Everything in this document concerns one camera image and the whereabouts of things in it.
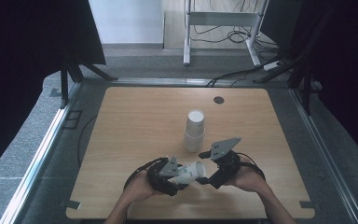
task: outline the aluminum rail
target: aluminum rail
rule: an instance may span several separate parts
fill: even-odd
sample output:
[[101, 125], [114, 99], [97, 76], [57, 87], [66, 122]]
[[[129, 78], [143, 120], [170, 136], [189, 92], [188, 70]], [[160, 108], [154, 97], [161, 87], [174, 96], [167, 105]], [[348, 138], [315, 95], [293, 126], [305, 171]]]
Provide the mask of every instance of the aluminum rail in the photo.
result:
[[[101, 79], [89, 79], [89, 84], [111, 83], [113, 86], [167, 86], [167, 87], [205, 87], [211, 80], [200, 78], [141, 78], [141, 77], [120, 77], [117, 81]], [[242, 79], [219, 79], [215, 87], [250, 87], [250, 88], [286, 88], [287, 84], [282, 81], [270, 81], [268, 83], [254, 83], [252, 80]]]
[[[70, 99], [73, 99], [79, 89], [79, 86], [80, 84], [78, 83], [73, 85], [69, 94]], [[69, 110], [68, 108], [70, 108], [72, 103], [73, 100], [70, 101], [65, 108], [59, 109], [55, 115], [47, 133], [45, 134], [45, 137], [43, 138], [38, 150], [36, 151], [33, 160], [31, 161], [30, 166], [28, 167], [24, 177], [22, 178], [22, 181], [17, 187], [17, 190], [14, 193], [12, 199], [10, 200], [5, 213], [2, 215], [0, 224], [14, 223], [16, 221], [16, 218], [24, 206], [32, 186], [36, 181], [39, 171], [41, 170], [43, 163], [51, 150], [54, 139], [63, 124], [65, 116]]]
[[356, 202], [356, 199], [354, 198], [353, 193], [351, 192], [344, 176], [339, 171], [336, 163], [334, 162], [333, 157], [331, 156], [329, 149], [324, 143], [321, 134], [316, 128], [312, 117], [309, 116], [302, 107], [301, 96], [299, 95], [298, 91], [290, 89], [290, 92], [295, 100], [298, 112], [300, 113], [301, 118], [304, 120], [304, 123], [310, 132], [311, 138], [321, 156], [322, 162], [324, 163], [327, 172], [330, 174], [333, 184], [336, 187], [349, 216], [351, 217], [352, 223], [358, 224], [358, 202]]

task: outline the black cable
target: black cable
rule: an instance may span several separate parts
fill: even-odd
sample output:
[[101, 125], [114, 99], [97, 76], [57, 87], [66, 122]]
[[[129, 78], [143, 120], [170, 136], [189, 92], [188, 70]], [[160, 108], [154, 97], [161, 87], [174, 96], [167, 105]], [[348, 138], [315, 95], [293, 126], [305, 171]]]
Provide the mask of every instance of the black cable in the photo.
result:
[[[241, 40], [234, 40], [234, 39], [232, 39], [232, 36], [238, 36], [238, 37], [241, 38]], [[233, 31], [231, 31], [231, 32], [229, 32], [227, 34], [227, 37], [229, 38], [229, 40], [231, 42], [236, 43], [236, 44], [240, 44], [240, 43], [245, 42], [245, 40], [247, 40], [249, 38], [249, 35], [247, 33], [243, 32], [243, 31], [241, 31], [240, 29], [238, 31], [236, 31], [235, 27], [234, 27]]]
[[265, 47], [257, 46], [257, 45], [255, 45], [255, 51], [265, 51], [265, 52], [271, 52], [271, 53], [278, 53], [278, 49], [265, 48]]
[[278, 46], [277, 44], [275, 43], [270, 43], [270, 42], [267, 42], [267, 41], [263, 41], [263, 40], [257, 40], [258, 42], [261, 42], [261, 43], [264, 43], [264, 44], [270, 44], [270, 45], [275, 45], [275, 46]]
[[83, 128], [82, 128], [82, 130], [81, 130], [81, 132], [80, 132], [79, 138], [78, 138], [78, 140], [77, 140], [77, 164], [79, 165], [79, 167], [80, 167], [80, 165], [81, 165], [81, 161], [80, 161], [80, 141], [81, 141], [81, 139], [82, 139], [82, 135], [83, 135], [84, 131], [86, 130], [86, 127], [87, 127], [94, 119], [96, 119], [97, 116], [98, 116], [98, 115], [95, 115], [95, 116], [93, 116], [89, 121], [87, 121], [87, 123], [83, 126]]
[[239, 82], [241, 80], [245, 80], [245, 78], [240, 78], [240, 79], [235, 80], [235, 82], [231, 83], [231, 85], [229, 87], [230, 88], [233, 87], [235, 83], [237, 83], [237, 82]]
[[224, 39], [221, 39], [221, 40], [193, 39], [193, 38], [191, 38], [191, 37], [190, 37], [190, 39], [191, 39], [192, 41], [202, 41], [202, 42], [207, 42], [207, 43], [220, 43], [220, 42], [223, 42], [223, 41], [227, 40], [228, 37], [226, 37], [226, 38], [224, 38]]
[[148, 162], [147, 164], [139, 167], [138, 169], [136, 169], [130, 176], [129, 178], [127, 179], [126, 183], [124, 184], [124, 188], [123, 188], [123, 191], [124, 189], [130, 184], [130, 182], [133, 180], [133, 178], [138, 175], [139, 173], [141, 173], [143, 170], [146, 170], [147, 171], [147, 168], [149, 168], [149, 166], [153, 165], [154, 163], [156, 162], [168, 162], [168, 158], [157, 158], [153, 161], [150, 161]]
[[212, 11], [214, 11], [214, 8], [213, 8], [213, 6], [212, 6], [212, 0], [209, 0], [209, 6], [211, 6]]
[[255, 2], [255, 9], [257, 8], [257, 4], [258, 4], [258, 0]]
[[245, 10], [243, 10], [243, 6], [245, 5], [245, 1], [246, 0], [243, 0], [242, 7], [241, 7], [241, 12], [246, 12], [249, 9], [249, 7], [251, 6], [251, 0], [249, 0], [248, 1], [248, 7]]
[[249, 160], [251, 160], [251, 162], [252, 162], [255, 166], [257, 166], [257, 164], [255, 163], [255, 161], [252, 160], [252, 158], [250, 158], [248, 155], [246, 155], [246, 154], [244, 154], [244, 153], [241, 153], [241, 152], [237, 152], [237, 154], [240, 154], [240, 155], [242, 155], [242, 156], [247, 157]]
[[235, 12], [235, 9], [237, 9], [237, 7], [240, 5], [240, 3], [242, 3], [241, 7], [240, 7], [240, 12], [243, 10], [243, 5], [245, 4], [245, 0], [241, 0], [237, 3], [237, 5], [234, 7], [234, 9], [232, 10], [232, 12]]
[[270, 61], [271, 59], [267, 59], [265, 57], [262, 56], [262, 53], [271, 53], [271, 51], [269, 50], [262, 50], [262, 51], [258, 51], [258, 57], [263, 59], [264, 61]]
[[261, 40], [255, 40], [255, 46], [258, 47], [259, 49], [270, 49], [272, 51], [278, 51], [278, 48], [273, 48], [273, 47], [269, 47], [269, 46], [264, 46], [261, 43], [265, 43], [264, 41]]
[[227, 77], [236, 77], [236, 76], [238, 76], [240, 74], [243, 74], [243, 73], [251, 73], [251, 72], [257, 71], [257, 70], [261, 69], [264, 65], [269, 64], [269, 63], [274, 62], [274, 61], [277, 61], [280, 57], [281, 57], [280, 55], [277, 55], [274, 58], [272, 58], [271, 60], [267, 61], [266, 63], [263, 63], [263, 64], [261, 64], [261, 65], [259, 65], [257, 67], [254, 67], [254, 68], [251, 68], [251, 69], [248, 69], [248, 70], [228, 73], [228, 74], [222, 75], [220, 77], [215, 77], [215, 78], [211, 79], [211, 81], [209, 81], [208, 84], [206, 84], [205, 87], [214, 87], [214, 84], [219, 79], [223, 79], [223, 78], [227, 78]]
[[219, 27], [220, 27], [220, 26], [215, 26], [214, 28], [211, 28], [211, 29], [209, 29], [209, 30], [202, 31], [202, 32], [198, 32], [197, 29], [196, 29], [196, 26], [193, 25], [194, 31], [195, 31], [196, 34], [198, 34], [198, 35], [203, 35], [203, 34], [208, 33], [208, 32], [210, 32], [210, 31], [212, 31], [212, 30], [214, 30], [214, 29], [217, 29], [217, 28], [219, 28]]
[[244, 30], [244, 31], [245, 31], [245, 33], [246, 33], [249, 37], [251, 37], [251, 32], [250, 32], [250, 31], [248, 31], [245, 27], [240, 26], [240, 29]]

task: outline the black tape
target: black tape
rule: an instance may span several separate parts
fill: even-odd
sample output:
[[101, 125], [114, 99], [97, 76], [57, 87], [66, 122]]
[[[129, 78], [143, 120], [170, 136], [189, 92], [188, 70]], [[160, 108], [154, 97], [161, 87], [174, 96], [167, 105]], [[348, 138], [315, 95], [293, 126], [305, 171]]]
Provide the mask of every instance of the black tape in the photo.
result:
[[211, 151], [201, 152], [199, 154], [199, 157], [201, 159], [209, 159], [209, 158], [211, 158]]
[[80, 205], [81, 205], [81, 203], [74, 202], [74, 201], [71, 201], [71, 200], [69, 200], [67, 202], [61, 201], [61, 203], [60, 203], [60, 207], [67, 207], [67, 208], [72, 208], [72, 209], [75, 209], [75, 210], [79, 209]]
[[300, 205], [302, 208], [314, 208], [315, 207], [312, 202], [300, 201]]

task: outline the black curtain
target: black curtain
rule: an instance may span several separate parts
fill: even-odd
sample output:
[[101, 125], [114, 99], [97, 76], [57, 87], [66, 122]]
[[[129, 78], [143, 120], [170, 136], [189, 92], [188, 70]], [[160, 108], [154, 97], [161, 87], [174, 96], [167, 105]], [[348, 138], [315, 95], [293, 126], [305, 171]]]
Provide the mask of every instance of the black curtain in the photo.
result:
[[105, 64], [87, 0], [0, 1], [0, 157], [64, 54]]
[[339, 1], [311, 64], [320, 99], [358, 144], [358, 1]]

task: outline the robotic hand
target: robotic hand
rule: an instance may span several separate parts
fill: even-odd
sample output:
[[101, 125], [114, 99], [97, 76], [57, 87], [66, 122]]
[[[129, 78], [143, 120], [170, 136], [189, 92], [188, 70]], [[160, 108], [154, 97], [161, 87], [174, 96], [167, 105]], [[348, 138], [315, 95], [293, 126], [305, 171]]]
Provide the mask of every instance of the robotic hand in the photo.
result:
[[185, 184], [175, 185], [168, 181], [169, 179], [178, 176], [178, 167], [180, 166], [182, 165], [177, 164], [175, 157], [172, 157], [170, 160], [168, 160], [168, 158], [158, 158], [150, 161], [144, 166], [139, 167], [135, 172], [132, 173], [132, 175], [130, 175], [124, 185], [124, 189], [130, 184], [132, 179], [138, 173], [146, 170], [148, 167], [147, 179], [150, 186], [155, 190], [173, 196], [177, 193], [178, 190], [187, 187]]
[[[214, 188], [219, 189], [240, 170], [241, 166], [247, 166], [254, 169], [258, 174], [266, 179], [263, 171], [258, 168], [258, 166], [250, 157], [231, 150], [240, 142], [240, 140], [240, 137], [236, 137], [220, 142], [215, 142], [212, 144], [210, 151], [202, 152], [199, 154], [201, 159], [210, 158], [217, 164], [217, 167], [219, 168], [219, 170], [217, 170], [216, 173], [214, 173], [209, 179], [205, 177], [201, 180], [198, 180], [199, 183], [211, 184]], [[238, 154], [248, 157], [252, 163], [241, 162], [241, 158]]]

